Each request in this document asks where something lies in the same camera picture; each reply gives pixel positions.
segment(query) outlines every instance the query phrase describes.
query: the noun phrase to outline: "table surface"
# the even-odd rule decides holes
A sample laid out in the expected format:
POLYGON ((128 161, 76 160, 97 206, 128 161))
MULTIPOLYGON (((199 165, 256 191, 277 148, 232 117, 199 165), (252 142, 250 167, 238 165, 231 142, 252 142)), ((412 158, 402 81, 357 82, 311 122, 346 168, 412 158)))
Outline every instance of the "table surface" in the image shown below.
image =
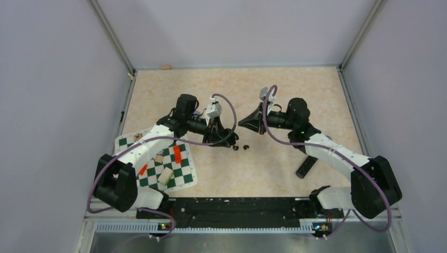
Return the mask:
MULTIPOLYGON (((182 93, 196 96, 199 110, 213 93, 225 95, 234 105, 238 120, 258 106, 261 88, 278 85, 276 103, 287 107, 291 98, 303 98, 310 122, 350 150, 361 153, 346 98, 335 67, 281 67, 250 69, 193 69, 138 71, 123 134, 148 128, 175 107, 182 93)), ((221 99, 221 119, 233 125, 229 106, 221 99)), ((272 129, 285 141, 287 130, 272 129)), ((348 186, 349 181, 318 161, 300 179, 295 171, 305 159, 300 151, 281 145, 267 134, 236 128, 238 151, 191 145, 198 184, 172 192, 172 197, 300 197, 321 186, 348 186)), ((191 141, 201 135, 188 133, 191 141)))

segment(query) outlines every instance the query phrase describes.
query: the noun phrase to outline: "chessboard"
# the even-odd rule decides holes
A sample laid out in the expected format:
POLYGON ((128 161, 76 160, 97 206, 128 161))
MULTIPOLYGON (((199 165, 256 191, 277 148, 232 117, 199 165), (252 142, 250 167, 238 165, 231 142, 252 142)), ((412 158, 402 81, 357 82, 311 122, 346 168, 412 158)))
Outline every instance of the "chessboard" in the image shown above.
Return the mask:
MULTIPOLYGON (((125 134, 115 139, 115 153, 122 152, 128 147, 132 146, 138 140, 136 136, 145 135, 151 129, 145 129, 134 133, 125 134)), ((154 189, 162 190, 166 193, 178 191, 188 187, 195 186, 197 184, 196 167, 192 160, 191 149, 189 144, 177 141, 166 149, 159 152, 159 155, 163 156, 163 162, 158 163, 153 159, 148 161, 147 169, 142 174, 137 174, 137 186, 150 187, 154 189), (177 145, 180 148, 181 163, 176 163, 173 147, 177 145), (157 181, 161 172, 165 168, 169 168, 174 171, 171 179, 167 184, 162 184, 157 181)))

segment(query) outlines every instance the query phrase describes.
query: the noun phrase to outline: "lavender wall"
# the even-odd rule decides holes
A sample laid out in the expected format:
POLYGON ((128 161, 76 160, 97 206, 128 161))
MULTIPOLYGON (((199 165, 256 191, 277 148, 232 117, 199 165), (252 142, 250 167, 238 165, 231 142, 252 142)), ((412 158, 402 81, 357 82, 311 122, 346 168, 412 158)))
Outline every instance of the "lavender wall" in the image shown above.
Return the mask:
POLYGON ((447 1, 388 1, 347 69, 374 154, 389 158, 416 252, 444 252, 447 1))
POLYGON ((0 252, 72 252, 127 72, 86 0, 0 4, 0 252))
POLYGON ((335 65, 375 0, 98 0, 137 69, 335 65))

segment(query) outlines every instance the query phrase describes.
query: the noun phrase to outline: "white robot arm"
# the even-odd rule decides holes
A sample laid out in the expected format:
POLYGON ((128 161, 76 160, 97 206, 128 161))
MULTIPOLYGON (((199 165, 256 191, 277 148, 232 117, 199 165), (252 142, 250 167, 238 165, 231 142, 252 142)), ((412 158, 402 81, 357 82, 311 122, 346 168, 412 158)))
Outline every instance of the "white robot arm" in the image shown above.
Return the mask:
MULTIPOLYGON (((261 90, 259 98, 264 101, 267 88, 261 90)), ((324 210, 342 208, 356 209, 366 218, 374 218, 385 210, 385 204, 373 185, 359 171, 335 152, 339 152, 354 164, 364 169, 385 193, 389 203, 392 205, 402 198, 399 185, 393 174, 388 161, 378 156, 376 158, 357 154, 342 145, 332 141, 322 134, 309 122, 310 110, 304 99, 293 98, 289 101, 286 112, 272 111, 274 106, 274 95, 270 95, 267 105, 267 125, 272 128, 291 130, 288 138, 291 143, 308 143, 306 146, 293 146, 301 152, 325 161, 332 168, 340 172, 350 182, 350 187, 324 186, 314 190, 310 194, 310 200, 314 201, 317 212, 324 210), (312 144, 323 145, 329 149, 312 146, 312 144)), ((239 121, 240 127, 248 128, 259 134, 264 134, 264 121, 262 116, 263 102, 258 108, 245 119, 239 121)))
MULTIPOLYGON (((169 196, 156 189, 137 188, 136 175, 159 151, 169 147, 174 138, 180 138, 189 131, 203 135, 202 142, 211 147, 229 148, 235 145, 239 138, 234 128, 231 130, 222 126, 219 102, 210 98, 205 119, 194 114, 198 106, 195 96, 180 95, 176 107, 171 110, 172 115, 162 117, 147 134, 129 147, 130 150, 116 154, 118 159, 105 170, 93 195, 121 212, 132 207, 158 209, 169 196)), ((99 159, 96 176, 112 158, 105 154, 99 159)))

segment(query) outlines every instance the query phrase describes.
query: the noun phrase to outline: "aluminum frame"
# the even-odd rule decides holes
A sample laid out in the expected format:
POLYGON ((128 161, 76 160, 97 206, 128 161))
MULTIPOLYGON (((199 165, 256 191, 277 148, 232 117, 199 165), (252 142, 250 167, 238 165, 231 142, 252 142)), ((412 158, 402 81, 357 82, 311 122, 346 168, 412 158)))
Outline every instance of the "aluminum frame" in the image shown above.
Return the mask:
MULTIPOLYGON (((101 6, 97 2, 97 0, 88 0, 90 5, 92 6, 93 10, 95 11, 95 14, 97 15, 99 22, 104 28, 104 31, 106 32, 108 38, 112 42, 113 46, 115 47, 115 50, 122 60, 123 64, 126 66, 127 70, 129 71, 129 75, 131 77, 131 82, 129 86, 129 90, 126 94, 126 99, 124 103, 124 108, 122 110, 122 118, 118 125, 118 131, 117 136, 121 135, 124 124, 125 124, 125 118, 127 116, 127 112, 130 105, 130 100, 133 93, 133 88, 135 86, 135 82, 137 79, 137 71, 133 68, 129 58, 127 57, 124 48, 122 47, 121 43, 118 40, 118 37, 116 36, 115 32, 113 31, 112 26, 110 25, 109 21, 107 20, 101 6)), ((378 13, 383 8, 386 0, 377 0, 368 14, 368 17, 366 18, 363 26, 359 30, 359 33, 357 34, 355 40, 353 41, 351 47, 349 48, 346 56, 344 57, 342 63, 338 66, 337 71, 340 78, 340 82, 342 84, 343 92, 346 97, 346 101, 354 122, 354 127, 359 139, 359 143, 361 145, 362 151, 364 154, 369 155, 371 154, 371 148, 368 144, 367 136, 364 132, 364 127, 362 125, 361 117, 358 115, 358 110, 355 105, 354 98, 351 93, 351 89, 349 87, 349 84, 347 83, 347 80, 345 78, 344 71, 346 67, 349 65, 349 62, 353 55, 355 54, 358 46, 362 42, 363 38, 366 36, 367 32, 369 31, 370 27, 372 26, 373 21, 376 19, 378 13)), ((92 201, 93 206, 102 206, 105 205, 100 200, 93 199, 92 201)), ((392 242, 394 244, 394 249, 397 253, 403 253, 403 252, 414 252, 410 237, 408 234, 408 231, 405 227, 405 223, 402 220, 402 217, 399 212, 399 208, 397 204, 392 206, 392 213, 394 222, 389 230, 390 236, 392 238, 392 242)), ((386 217, 380 215, 379 217, 376 217, 374 221, 384 221, 386 220, 386 217)), ((91 246, 93 244, 93 237, 96 231, 96 228, 98 226, 98 222, 101 221, 136 221, 135 215, 133 212, 128 211, 125 213, 120 213, 118 211, 114 212, 111 210, 110 212, 107 212, 107 214, 100 214, 100 215, 91 215, 86 214, 86 217, 83 220, 83 225, 80 231, 80 235, 77 241, 76 253, 88 253, 90 252, 91 246)), ((306 221, 323 221, 323 219, 306 219, 306 221)), ((347 222, 358 222, 357 218, 355 216, 351 216, 347 219, 347 222)))

